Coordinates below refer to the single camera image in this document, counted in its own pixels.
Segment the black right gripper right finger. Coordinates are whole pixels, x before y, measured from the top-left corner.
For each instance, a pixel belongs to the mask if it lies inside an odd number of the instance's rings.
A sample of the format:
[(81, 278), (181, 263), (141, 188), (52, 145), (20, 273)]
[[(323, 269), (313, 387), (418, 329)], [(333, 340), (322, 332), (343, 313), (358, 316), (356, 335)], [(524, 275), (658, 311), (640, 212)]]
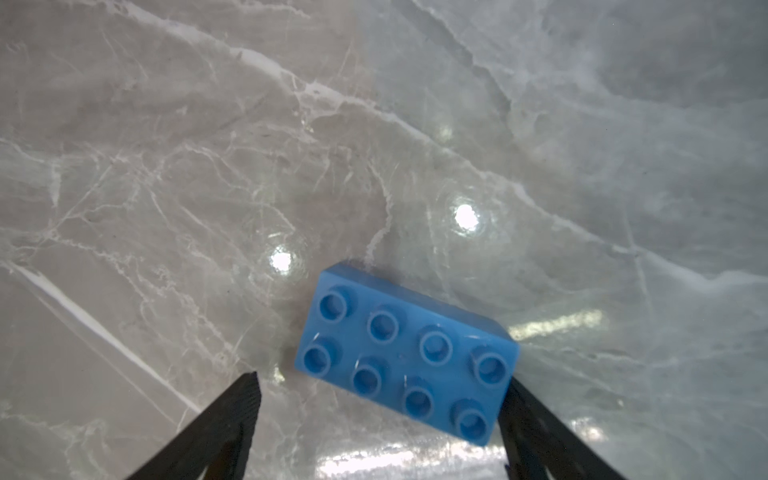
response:
[(623, 478), (515, 378), (498, 424), (510, 479)]

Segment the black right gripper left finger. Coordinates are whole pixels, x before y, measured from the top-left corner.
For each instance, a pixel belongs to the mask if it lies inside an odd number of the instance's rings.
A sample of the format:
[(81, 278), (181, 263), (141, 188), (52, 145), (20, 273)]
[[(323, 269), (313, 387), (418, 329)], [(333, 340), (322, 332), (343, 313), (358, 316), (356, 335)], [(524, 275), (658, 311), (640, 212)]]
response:
[(241, 375), (132, 479), (242, 479), (261, 405), (256, 372)]

